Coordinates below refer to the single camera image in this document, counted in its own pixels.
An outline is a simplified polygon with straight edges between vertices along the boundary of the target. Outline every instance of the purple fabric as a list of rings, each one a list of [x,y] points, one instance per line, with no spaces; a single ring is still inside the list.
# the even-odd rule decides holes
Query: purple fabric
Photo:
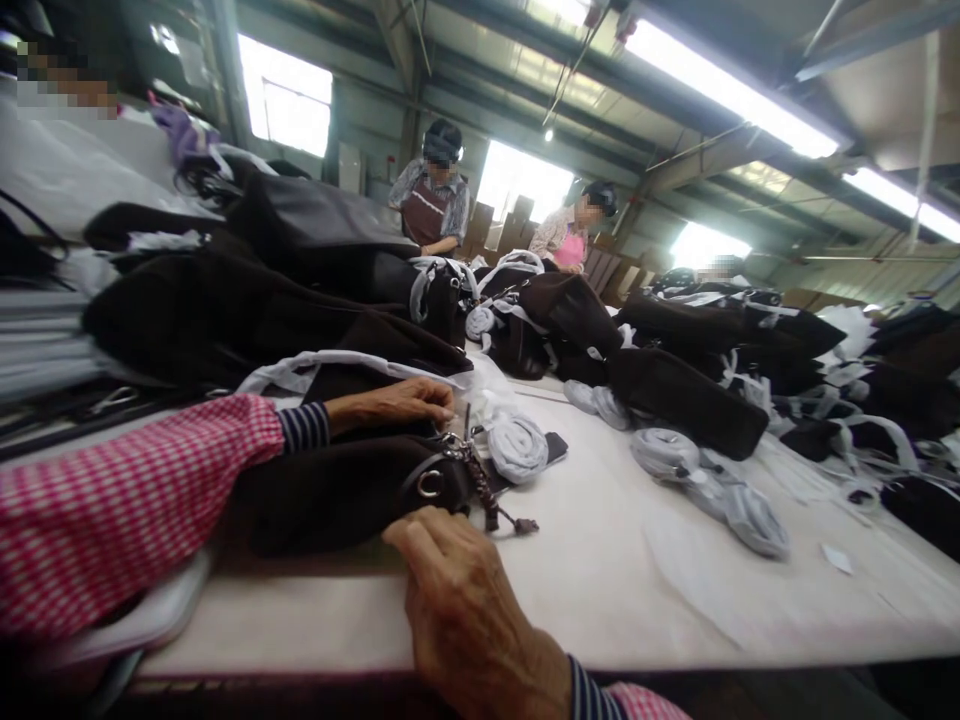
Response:
[[[220,133],[205,130],[194,123],[183,108],[175,105],[155,105],[150,109],[153,121],[167,133],[170,140],[170,155],[177,167],[194,155],[206,155],[210,145],[220,142]]]

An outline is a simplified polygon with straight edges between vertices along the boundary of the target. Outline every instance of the white table surface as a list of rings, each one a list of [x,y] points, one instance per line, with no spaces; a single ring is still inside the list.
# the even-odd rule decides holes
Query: white table surface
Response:
[[[531,621],[588,668],[798,667],[960,652],[960,566],[890,516],[866,527],[811,499],[795,477],[806,466],[769,436],[742,470],[790,533],[786,563],[754,555],[653,483],[633,461],[628,433],[576,410],[550,383],[515,387],[527,393],[522,409],[570,451],[502,497],[541,531],[498,547]],[[821,543],[849,557],[853,576],[824,559]],[[150,654],[139,677],[410,670],[404,584],[400,559],[379,541],[296,561],[228,554],[184,633]]]

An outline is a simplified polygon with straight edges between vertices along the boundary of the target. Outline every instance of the pink apron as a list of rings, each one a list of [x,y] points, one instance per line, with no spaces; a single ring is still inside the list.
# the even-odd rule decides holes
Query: pink apron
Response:
[[[583,263],[585,245],[582,236],[567,232],[560,249],[553,253],[553,261],[557,265],[580,265]]]

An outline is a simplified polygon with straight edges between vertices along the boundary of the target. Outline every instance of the brown apron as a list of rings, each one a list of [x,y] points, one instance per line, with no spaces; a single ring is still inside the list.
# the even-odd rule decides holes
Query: brown apron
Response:
[[[429,188],[424,175],[403,204],[404,234],[420,247],[440,242],[443,239],[440,230],[449,204],[449,199],[440,197]]]

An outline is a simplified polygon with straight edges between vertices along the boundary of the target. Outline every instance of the person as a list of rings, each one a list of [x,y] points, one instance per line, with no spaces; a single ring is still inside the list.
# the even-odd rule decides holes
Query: person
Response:
[[[407,561],[417,673],[464,718],[689,720],[646,688],[601,690],[521,610],[494,544],[463,515],[425,507],[383,540]]]
[[[590,183],[572,207],[562,207],[540,223],[530,241],[530,252],[552,260],[560,272],[582,273],[587,231],[616,212],[617,194],[613,183]]]
[[[750,281],[743,277],[745,263],[736,255],[718,255],[707,263],[706,267],[679,267],[664,273],[651,287],[654,294],[667,296],[685,295],[688,289],[699,283],[725,282],[731,285],[749,287]]]
[[[449,257],[463,244],[470,188],[457,172],[462,157],[460,129],[441,118],[423,136],[423,157],[404,168],[390,191],[390,207],[400,211],[404,234],[423,255]]]

